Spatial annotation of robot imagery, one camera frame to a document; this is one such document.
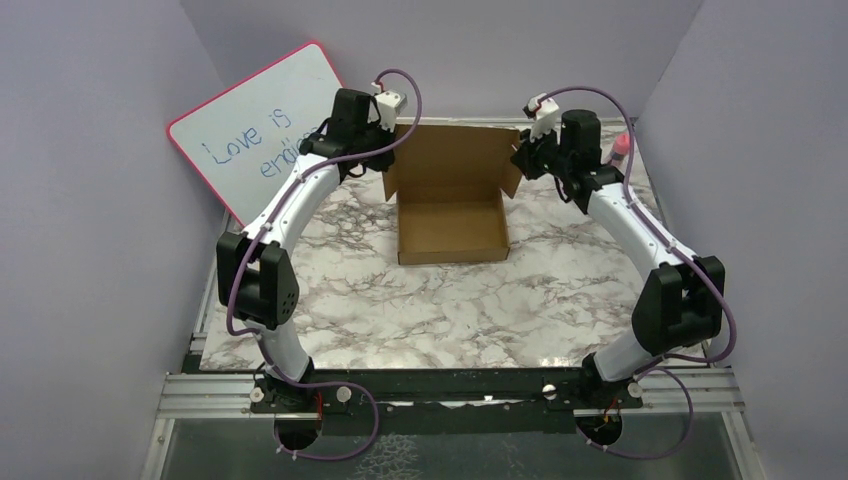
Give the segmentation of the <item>brown cardboard box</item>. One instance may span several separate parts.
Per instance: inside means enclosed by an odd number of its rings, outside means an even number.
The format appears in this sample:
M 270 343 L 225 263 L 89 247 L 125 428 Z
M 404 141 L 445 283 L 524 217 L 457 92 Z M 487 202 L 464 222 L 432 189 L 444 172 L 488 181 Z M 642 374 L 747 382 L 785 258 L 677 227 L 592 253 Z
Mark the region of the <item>brown cardboard box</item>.
M 421 123 L 397 133 L 409 137 L 395 148 L 383 187 L 397 206 L 399 264 L 505 261 L 504 200 L 522 180 L 511 162 L 518 128 Z

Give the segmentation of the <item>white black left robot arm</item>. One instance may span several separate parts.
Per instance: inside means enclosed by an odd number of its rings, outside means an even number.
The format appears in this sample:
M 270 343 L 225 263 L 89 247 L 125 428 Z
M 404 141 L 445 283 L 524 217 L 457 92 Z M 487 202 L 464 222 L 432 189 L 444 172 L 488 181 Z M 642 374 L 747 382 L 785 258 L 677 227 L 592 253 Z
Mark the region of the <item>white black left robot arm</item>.
M 385 172 L 394 162 L 396 121 L 404 94 L 378 86 L 373 93 L 341 88 L 330 116 L 301 141 L 293 170 L 261 213 L 216 245 L 219 302 L 232 337 L 252 336 L 277 383 L 276 396 L 298 411 L 313 401 L 313 367 L 292 316 L 299 284 L 291 257 L 321 203 L 357 166 Z

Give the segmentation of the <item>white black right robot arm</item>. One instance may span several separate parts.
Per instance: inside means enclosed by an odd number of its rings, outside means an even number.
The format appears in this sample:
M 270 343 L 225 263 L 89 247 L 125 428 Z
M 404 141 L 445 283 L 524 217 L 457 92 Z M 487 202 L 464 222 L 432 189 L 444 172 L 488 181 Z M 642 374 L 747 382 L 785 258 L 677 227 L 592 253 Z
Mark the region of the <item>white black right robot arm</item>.
M 612 236 L 644 281 L 629 329 L 582 362 L 578 396 L 600 407 L 616 395 L 618 382 L 640 368 L 720 333 L 723 311 L 715 295 L 725 268 L 714 256 L 676 246 L 619 168 L 602 162 L 601 122 L 594 112 L 560 112 L 546 100 L 525 113 L 533 124 L 521 133 L 512 164 L 528 180 L 552 175 L 562 198 Z

